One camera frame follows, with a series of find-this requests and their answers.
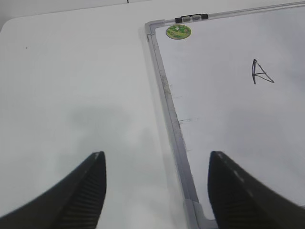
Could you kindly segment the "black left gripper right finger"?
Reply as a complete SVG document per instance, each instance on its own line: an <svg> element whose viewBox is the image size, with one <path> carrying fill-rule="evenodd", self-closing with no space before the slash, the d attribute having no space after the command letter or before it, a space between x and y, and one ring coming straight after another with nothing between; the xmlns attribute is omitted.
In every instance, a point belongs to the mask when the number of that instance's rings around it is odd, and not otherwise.
<svg viewBox="0 0 305 229"><path fill-rule="evenodd" d="M210 154L208 196L220 229L303 229L304 208L258 181L221 151Z"/></svg>

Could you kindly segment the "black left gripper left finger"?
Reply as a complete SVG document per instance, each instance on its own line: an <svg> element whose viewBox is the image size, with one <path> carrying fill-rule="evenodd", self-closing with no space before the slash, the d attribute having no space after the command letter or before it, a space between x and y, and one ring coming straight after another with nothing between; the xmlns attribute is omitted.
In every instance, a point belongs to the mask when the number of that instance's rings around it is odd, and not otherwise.
<svg viewBox="0 0 305 229"><path fill-rule="evenodd" d="M106 160L92 153L55 186L0 218L2 229L94 229L106 196Z"/></svg>

